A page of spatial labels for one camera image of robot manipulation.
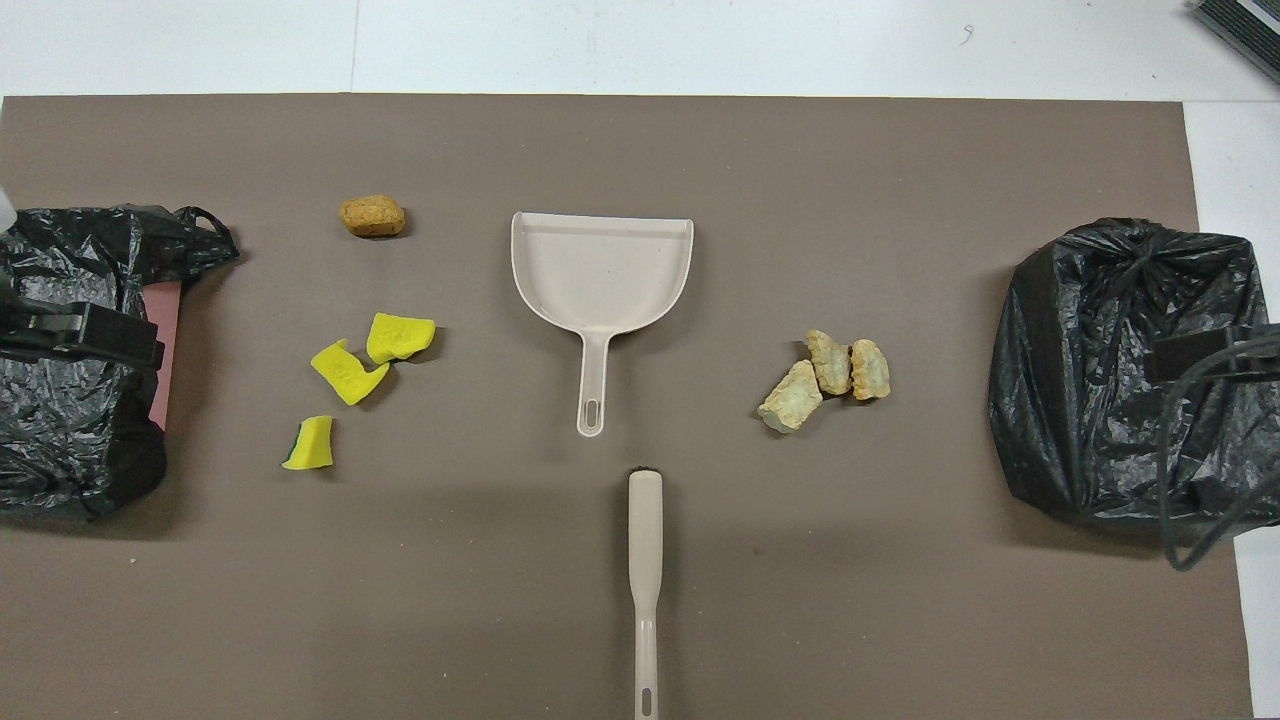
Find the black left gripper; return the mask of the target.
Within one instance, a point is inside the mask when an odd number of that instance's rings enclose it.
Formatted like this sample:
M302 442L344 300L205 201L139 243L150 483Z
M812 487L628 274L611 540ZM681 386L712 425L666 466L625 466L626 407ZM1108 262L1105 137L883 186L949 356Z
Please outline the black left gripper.
M138 369L163 366L164 342L156 324L97 304L78 304L78 309L3 300L3 357L74 359L78 337L78 350L86 356Z

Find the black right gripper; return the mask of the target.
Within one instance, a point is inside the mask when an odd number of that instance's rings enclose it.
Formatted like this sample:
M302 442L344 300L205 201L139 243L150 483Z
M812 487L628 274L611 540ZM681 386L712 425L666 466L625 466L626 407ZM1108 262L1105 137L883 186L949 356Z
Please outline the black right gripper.
M1279 324L1224 327L1156 340L1146 356L1146 379L1158 384L1179 379L1197 363L1235 342L1265 343L1238 356L1238 372L1248 380L1279 379Z

